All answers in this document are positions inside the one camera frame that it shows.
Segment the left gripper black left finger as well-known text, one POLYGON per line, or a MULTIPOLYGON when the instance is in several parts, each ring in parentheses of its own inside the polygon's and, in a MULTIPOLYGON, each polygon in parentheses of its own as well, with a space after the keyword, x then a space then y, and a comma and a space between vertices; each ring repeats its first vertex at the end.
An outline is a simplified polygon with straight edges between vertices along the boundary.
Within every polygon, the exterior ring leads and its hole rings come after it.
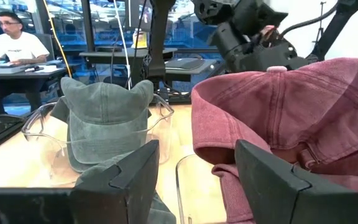
POLYGON ((158 176, 151 140, 73 188, 0 188, 0 224, 146 224, 158 176))

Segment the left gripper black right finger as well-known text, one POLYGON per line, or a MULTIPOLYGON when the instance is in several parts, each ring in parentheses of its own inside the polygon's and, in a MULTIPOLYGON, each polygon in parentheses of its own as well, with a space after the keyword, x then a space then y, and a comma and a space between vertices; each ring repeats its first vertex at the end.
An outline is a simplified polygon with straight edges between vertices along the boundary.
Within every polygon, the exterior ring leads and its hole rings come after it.
POLYGON ((358 191, 236 142, 239 179, 256 224, 358 224, 358 191))

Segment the maroon baseball cap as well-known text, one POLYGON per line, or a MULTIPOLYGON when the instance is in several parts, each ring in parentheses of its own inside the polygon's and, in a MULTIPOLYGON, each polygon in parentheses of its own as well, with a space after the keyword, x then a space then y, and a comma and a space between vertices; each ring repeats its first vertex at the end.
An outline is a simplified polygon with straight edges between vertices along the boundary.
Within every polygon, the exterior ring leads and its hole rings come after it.
POLYGON ((238 139, 267 151, 304 145, 325 164, 358 151, 358 58, 209 78, 191 100, 193 147, 212 164, 232 163, 238 139))
MULTIPOLYGON (((223 204, 228 224, 256 224, 248 200, 239 180, 235 164, 218 164, 212 168, 212 174, 220 178, 223 204)), ((323 175, 325 179, 358 191, 358 176, 323 175)))

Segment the green baseball cap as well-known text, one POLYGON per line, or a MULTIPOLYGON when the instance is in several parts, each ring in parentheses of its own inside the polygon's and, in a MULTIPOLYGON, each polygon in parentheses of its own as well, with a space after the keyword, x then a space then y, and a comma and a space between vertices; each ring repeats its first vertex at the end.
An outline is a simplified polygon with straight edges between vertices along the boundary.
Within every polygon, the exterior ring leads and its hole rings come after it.
MULTIPOLYGON (((115 165, 117 162, 127 157, 131 152, 112 157, 102 163, 96 164, 89 169, 86 169, 76 180, 76 185, 82 183, 92 175, 96 175, 106 170, 108 167, 115 165)), ((154 197, 150 206, 147 224, 177 224, 175 215, 162 202, 158 193, 154 192, 154 197)))
POLYGON ((146 142, 154 85, 143 80, 130 90, 111 83, 85 85, 62 78, 63 96, 51 115, 68 125, 68 160, 76 172, 118 159, 146 142))

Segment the grey small table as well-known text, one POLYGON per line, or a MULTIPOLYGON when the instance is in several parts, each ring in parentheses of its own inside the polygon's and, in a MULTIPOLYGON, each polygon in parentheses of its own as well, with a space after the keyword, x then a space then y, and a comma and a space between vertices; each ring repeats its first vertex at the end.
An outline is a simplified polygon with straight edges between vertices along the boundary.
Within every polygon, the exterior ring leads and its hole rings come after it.
POLYGON ((199 68, 193 70, 168 70, 166 69, 165 79, 168 82, 179 81, 179 82, 191 82, 192 75, 199 75, 206 70, 212 70, 214 64, 217 62, 214 59, 203 59, 204 64, 199 68))

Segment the clear plastic bin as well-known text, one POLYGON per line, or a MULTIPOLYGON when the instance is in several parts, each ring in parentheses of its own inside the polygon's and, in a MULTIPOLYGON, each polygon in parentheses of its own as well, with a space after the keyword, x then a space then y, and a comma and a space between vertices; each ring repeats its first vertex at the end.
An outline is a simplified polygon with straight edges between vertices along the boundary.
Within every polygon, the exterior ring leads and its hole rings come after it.
POLYGON ((160 143, 159 162, 170 156, 174 109, 155 95, 139 118, 115 126, 74 123, 64 98, 40 107, 22 128, 40 157, 42 181, 65 186, 105 161, 119 161, 151 140, 160 143))
POLYGON ((192 154, 175 168, 179 219, 181 224, 226 224, 219 178, 212 165, 192 154))

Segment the grey laptop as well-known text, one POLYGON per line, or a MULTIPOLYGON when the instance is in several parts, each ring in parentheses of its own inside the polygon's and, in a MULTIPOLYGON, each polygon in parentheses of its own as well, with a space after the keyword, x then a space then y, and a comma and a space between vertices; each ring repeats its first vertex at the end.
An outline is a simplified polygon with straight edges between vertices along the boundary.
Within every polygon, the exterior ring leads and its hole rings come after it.
POLYGON ((204 64, 201 58, 173 58, 165 62, 168 70, 193 70, 204 64))

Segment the black chair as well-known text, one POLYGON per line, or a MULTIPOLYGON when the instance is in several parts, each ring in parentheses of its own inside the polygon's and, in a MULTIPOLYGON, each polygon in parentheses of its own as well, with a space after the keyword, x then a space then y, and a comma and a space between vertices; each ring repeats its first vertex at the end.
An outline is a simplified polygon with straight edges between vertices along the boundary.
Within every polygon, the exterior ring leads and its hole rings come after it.
POLYGON ((0 114, 0 133, 19 123, 26 121, 25 116, 13 114, 0 114))

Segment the yellow labelled bottle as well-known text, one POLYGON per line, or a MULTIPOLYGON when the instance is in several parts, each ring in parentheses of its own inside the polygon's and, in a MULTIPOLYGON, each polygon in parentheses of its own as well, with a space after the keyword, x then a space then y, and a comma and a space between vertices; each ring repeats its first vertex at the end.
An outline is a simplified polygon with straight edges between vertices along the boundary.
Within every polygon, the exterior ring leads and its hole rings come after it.
POLYGON ((132 35, 133 43, 131 47, 133 49, 146 49, 148 47, 148 32, 142 29, 135 29, 132 35))

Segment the white paper sheet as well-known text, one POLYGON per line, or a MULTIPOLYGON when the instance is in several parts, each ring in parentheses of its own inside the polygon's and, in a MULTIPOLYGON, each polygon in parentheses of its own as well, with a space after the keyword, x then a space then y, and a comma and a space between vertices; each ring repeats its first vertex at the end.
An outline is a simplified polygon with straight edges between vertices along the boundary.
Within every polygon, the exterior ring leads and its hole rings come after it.
POLYGON ((58 71, 60 68, 58 68, 56 65, 38 65, 34 68, 35 73, 52 73, 58 71))

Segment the black side desk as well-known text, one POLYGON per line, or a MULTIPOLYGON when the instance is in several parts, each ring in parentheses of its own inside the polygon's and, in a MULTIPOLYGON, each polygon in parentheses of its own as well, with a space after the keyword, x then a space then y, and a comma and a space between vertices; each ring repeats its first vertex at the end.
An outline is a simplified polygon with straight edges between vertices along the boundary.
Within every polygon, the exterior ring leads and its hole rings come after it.
POLYGON ((128 62, 132 71, 132 78, 142 77, 142 65, 144 58, 148 56, 148 49, 127 49, 127 55, 124 49, 120 52, 80 52, 79 56, 83 57, 89 65, 91 64, 110 64, 111 58, 114 57, 113 64, 126 65, 126 56, 128 56, 128 62))

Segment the grey book stack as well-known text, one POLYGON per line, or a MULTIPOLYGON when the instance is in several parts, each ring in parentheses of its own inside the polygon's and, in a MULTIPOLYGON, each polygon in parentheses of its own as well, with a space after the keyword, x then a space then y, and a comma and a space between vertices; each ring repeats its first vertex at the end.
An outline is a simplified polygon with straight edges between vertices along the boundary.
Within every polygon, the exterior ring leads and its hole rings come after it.
POLYGON ((0 67, 0 75, 8 75, 8 74, 14 74, 14 73, 20 73, 24 72, 27 69, 25 65, 23 66, 5 66, 0 67))

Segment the grey office chair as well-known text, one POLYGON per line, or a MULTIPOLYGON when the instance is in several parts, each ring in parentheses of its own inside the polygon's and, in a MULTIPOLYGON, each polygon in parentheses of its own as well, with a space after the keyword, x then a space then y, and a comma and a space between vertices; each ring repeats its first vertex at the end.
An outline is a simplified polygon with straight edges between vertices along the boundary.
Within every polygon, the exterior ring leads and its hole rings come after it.
POLYGON ((47 56, 47 61, 55 59, 53 40, 50 34, 35 34, 35 36, 43 43, 45 48, 49 51, 49 56, 47 56))

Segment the black window pillar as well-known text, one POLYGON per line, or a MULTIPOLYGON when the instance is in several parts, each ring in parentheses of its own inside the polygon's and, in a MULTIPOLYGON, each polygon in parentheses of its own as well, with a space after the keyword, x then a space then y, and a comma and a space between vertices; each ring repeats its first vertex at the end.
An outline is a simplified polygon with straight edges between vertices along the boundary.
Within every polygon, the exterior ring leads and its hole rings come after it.
POLYGON ((94 46, 90 0, 81 0, 81 5, 83 11, 83 21, 84 21, 84 31, 86 37, 87 51, 94 52, 95 46, 94 46))

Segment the black frame post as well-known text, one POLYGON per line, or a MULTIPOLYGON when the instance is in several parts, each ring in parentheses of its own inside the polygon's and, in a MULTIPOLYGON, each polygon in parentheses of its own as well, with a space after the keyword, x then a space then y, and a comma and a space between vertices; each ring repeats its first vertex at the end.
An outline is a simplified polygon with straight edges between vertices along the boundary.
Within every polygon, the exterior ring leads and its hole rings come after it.
POLYGON ((154 84, 154 91, 159 83, 165 80, 165 62, 163 60, 164 40, 168 13, 176 0, 150 0, 152 5, 152 21, 149 35, 148 54, 143 59, 141 74, 144 79, 154 84))

